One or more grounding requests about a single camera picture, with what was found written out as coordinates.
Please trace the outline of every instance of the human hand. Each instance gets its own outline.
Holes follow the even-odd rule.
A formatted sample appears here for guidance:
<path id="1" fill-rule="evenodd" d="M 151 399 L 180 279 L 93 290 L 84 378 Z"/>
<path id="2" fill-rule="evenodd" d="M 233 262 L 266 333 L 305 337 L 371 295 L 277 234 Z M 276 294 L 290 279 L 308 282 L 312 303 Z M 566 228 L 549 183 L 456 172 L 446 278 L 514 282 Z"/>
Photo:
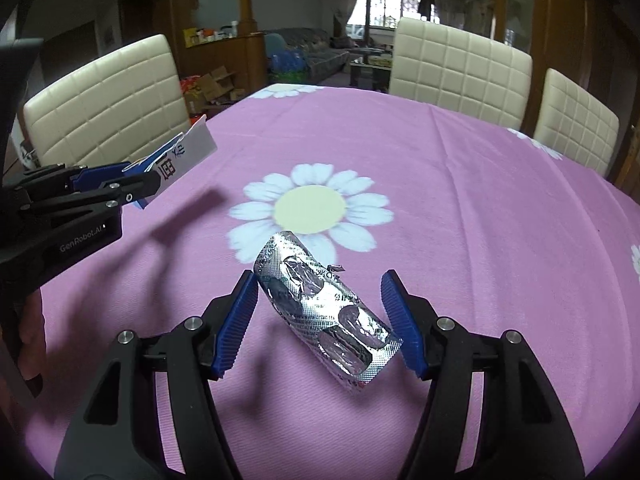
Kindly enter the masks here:
<path id="1" fill-rule="evenodd" d="M 18 368 L 20 368 L 20 373 L 25 380 L 33 379 L 44 368 L 47 355 L 40 290 L 27 296 L 18 332 L 22 341 L 22 348 L 18 356 Z M 2 377 L 0 377 L 0 408 L 7 419 L 11 421 L 11 395 Z"/>

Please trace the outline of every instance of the purple tablecloth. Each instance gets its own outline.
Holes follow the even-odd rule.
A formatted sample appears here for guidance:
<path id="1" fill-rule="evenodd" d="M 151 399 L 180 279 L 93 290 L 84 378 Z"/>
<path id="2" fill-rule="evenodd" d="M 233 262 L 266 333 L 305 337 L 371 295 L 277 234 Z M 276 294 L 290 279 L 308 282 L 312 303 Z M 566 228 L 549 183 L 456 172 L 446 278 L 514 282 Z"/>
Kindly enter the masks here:
<path id="1" fill-rule="evenodd" d="M 640 400 L 640 208 L 528 138 L 431 105 L 289 86 L 256 97 L 209 121 L 217 153 L 147 209 L 124 209 L 121 240 L 44 286 L 46 386 L 25 428 L 41 463 L 52 470 L 120 330 L 149 336 L 200 314 L 284 227 L 342 264 L 383 319 L 380 277 L 396 269 L 470 331 L 520 330 L 591 470 Z M 348 394 L 262 293 L 235 367 L 212 384 L 246 480 L 395 478 L 427 391 L 398 354 Z M 478 433 L 479 381 L 473 391 L 459 467 Z M 179 468 L 165 383 L 158 398 Z"/>

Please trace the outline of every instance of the yellow flower center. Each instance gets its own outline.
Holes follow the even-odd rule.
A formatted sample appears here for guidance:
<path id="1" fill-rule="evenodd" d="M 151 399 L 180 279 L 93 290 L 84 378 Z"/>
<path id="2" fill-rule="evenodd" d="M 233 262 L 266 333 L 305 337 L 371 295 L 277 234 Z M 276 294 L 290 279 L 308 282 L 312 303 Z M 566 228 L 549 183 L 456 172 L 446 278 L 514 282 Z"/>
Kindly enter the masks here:
<path id="1" fill-rule="evenodd" d="M 330 187 L 301 186 L 278 199 L 273 218 L 285 231 L 310 235 L 331 229 L 346 209 L 342 195 Z"/>

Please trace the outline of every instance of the ribbed blue pad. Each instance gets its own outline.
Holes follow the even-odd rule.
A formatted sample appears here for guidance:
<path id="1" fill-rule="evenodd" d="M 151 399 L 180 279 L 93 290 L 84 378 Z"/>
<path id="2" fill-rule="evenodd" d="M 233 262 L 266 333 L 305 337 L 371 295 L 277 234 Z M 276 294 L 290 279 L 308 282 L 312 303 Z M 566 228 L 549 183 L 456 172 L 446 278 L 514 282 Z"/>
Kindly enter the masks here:
<path id="1" fill-rule="evenodd" d="M 246 281 L 240 294 L 226 315 L 225 322 L 216 339 L 216 358 L 211 365 L 213 372 L 219 377 L 231 369 L 238 355 L 244 332 L 254 314 L 258 302 L 258 280 L 254 273 Z"/>
<path id="2" fill-rule="evenodd" d="M 400 350 L 404 358 L 404 364 L 415 374 L 422 378 L 427 372 L 427 363 L 424 360 L 424 345 L 422 334 L 415 324 L 409 307 L 404 302 L 402 294 L 388 272 L 385 272 L 380 282 L 380 296 L 386 315 L 391 322 L 391 328 L 402 338 Z"/>

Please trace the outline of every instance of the daisy pattern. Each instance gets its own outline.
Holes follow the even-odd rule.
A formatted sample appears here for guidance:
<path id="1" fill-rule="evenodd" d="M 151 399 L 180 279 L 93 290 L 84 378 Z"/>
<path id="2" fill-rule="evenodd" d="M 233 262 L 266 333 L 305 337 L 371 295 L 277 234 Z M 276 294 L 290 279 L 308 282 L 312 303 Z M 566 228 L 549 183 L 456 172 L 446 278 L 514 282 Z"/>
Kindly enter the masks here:
<path id="1" fill-rule="evenodd" d="M 331 164 L 299 164 L 289 176 L 271 173 L 251 182 L 244 194 L 253 202 L 233 206 L 229 216 L 247 221 L 228 232 L 229 247 L 243 264 L 253 262 L 269 238 L 292 231 L 322 265 L 335 265 L 333 242 L 367 252 L 376 241 L 365 227 L 391 222 L 386 196 L 364 193 L 373 180 L 353 170 L 334 173 Z"/>
<path id="2" fill-rule="evenodd" d="M 640 280 L 640 247 L 637 245 L 631 246 L 631 261 L 634 264 L 634 269 L 638 274 L 638 279 Z"/>
<path id="3" fill-rule="evenodd" d="M 550 155 L 557 160 L 562 160 L 562 155 L 556 152 L 556 150 L 552 150 L 550 147 L 545 146 L 544 144 L 542 144 L 536 139 L 531 139 L 531 137 L 526 136 L 525 134 L 523 134 L 522 132 L 519 132 L 518 130 L 514 130 L 513 128 L 507 128 L 507 129 L 512 134 L 515 134 L 519 139 L 528 139 L 537 149 L 542 150 L 547 155 Z"/>
<path id="4" fill-rule="evenodd" d="M 253 99 L 266 99 L 267 97 L 295 97 L 296 95 L 300 95 L 300 92 L 309 94 L 311 92 L 321 90 L 322 88 L 324 87 L 276 83 L 275 85 L 267 86 L 267 88 L 257 91 L 255 94 L 251 94 L 249 97 Z"/>

